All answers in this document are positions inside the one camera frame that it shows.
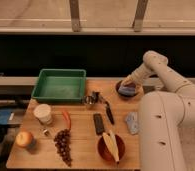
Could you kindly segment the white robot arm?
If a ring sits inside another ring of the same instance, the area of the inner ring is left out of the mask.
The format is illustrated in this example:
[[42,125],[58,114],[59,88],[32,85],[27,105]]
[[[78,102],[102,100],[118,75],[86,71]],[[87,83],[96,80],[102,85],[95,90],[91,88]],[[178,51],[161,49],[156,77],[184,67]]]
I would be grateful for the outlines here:
[[168,66],[168,58],[155,51],[122,85],[141,85],[157,75],[166,91],[145,94],[138,108],[141,171],[187,171],[178,127],[195,124],[195,84]]

